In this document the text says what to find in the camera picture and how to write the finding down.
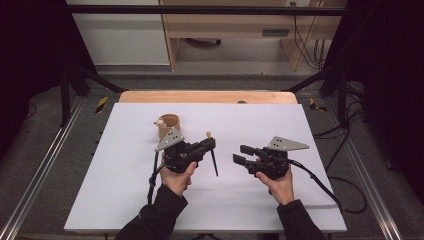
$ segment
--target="white table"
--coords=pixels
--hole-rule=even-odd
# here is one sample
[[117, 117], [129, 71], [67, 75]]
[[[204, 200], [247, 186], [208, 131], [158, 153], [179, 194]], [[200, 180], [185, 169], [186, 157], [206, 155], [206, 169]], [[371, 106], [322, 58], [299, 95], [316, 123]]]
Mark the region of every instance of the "white table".
[[[219, 177], [207, 153], [192, 177], [193, 185], [184, 193], [189, 205], [178, 218], [175, 232], [281, 231], [277, 204], [266, 186], [232, 160], [233, 153], [240, 154], [240, 145], [262, 148], [275, 135], [308, 144], [309, 149], [291, 151], [289, 157], [309, 168], [331, 190], [301, 105], [117, 103], [65, 230], [117, 232], [147, 203], [159, 141], [153, 122], [166, 113], [180, 117], [186, 142], [201, 141], [210, 131], [217, 143]], [[295, 196], [315, 224], [323, 232], [346, 231], [333, 200], [306, 172], [296, 167], [292, 171]]]

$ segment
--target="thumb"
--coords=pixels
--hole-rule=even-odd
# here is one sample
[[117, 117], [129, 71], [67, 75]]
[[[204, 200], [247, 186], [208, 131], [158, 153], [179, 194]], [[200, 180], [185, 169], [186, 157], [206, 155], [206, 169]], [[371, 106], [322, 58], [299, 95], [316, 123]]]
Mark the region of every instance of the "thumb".
[[270, 181], [271, 181], [271, 179], [269, 179], [264, 173], [261, 173], [261, 172], [257, 172], [256, 173], [256, 177], [257, 178], [259, 178], [259, 180], [263, 183], [263, 184], [265, 184], [265, 185], [267, 185], [268, 187], [269, 187], [269, 184], [271, 183]]

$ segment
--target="black sleeve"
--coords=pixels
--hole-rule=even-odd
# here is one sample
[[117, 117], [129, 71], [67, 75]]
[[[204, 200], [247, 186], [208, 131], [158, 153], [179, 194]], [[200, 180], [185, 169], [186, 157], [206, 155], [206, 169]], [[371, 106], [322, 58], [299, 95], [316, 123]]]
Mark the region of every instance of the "black sleeve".
[[325, 240], [300, 200], [277, 208], [287, 240]]
[[180, 198], [162, 185], [155, 202], [144, 206], [139, 215], [118, 232], [115, 240], [167, 239], [174, 230], [175, 220], [187, 204], [184, 197]]

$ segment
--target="black curtain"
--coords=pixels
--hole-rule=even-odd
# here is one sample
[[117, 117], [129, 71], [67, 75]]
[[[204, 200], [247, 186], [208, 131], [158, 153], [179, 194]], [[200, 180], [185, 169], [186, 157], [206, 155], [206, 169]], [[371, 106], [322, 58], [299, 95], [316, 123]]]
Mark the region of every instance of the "black curtain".
[[65, 66], [97, 74], [65, 0], [5, 0], [0, 8], [0, 158], [28, 114], [31, 97], [60, 85]]
[[[348, 80], [363, 83], [364, 108], [388, 164], [404, 173], [424, 202], [424, 4], [421, 0], [363, 0], [349, 1], [348, 7], [371, 10], [377, 2], [344, 50], [366, 15], [342, 18], [326, 65], [341, 61], [339, 70]], [[326, 79], [321, 94], [331, 95], [338, 83], [337, 77]]]

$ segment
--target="hand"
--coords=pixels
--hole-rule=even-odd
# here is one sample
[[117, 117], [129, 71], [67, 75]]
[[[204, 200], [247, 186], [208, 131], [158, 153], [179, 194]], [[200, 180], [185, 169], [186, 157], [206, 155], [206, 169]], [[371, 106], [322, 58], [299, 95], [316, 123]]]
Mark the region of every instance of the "hand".
[[290, 164], [286, 175], [279, 179], [271, 180], [262, 172], [257, 172], [256, 177], [259, 178], [263, 184], [269, 187], [272, 196], [278, 204], [286, 205], [287, 203], [294, 201], [293, 175], [291, 173]]
[[184, 190], [191, 185], [191, 175], [197, 167], [197, 162], [192, 162], [184, 173], [171, 172], [167, 167], [160, 170], [162, 184], [171, 189], [175, 194], [182, 197]]

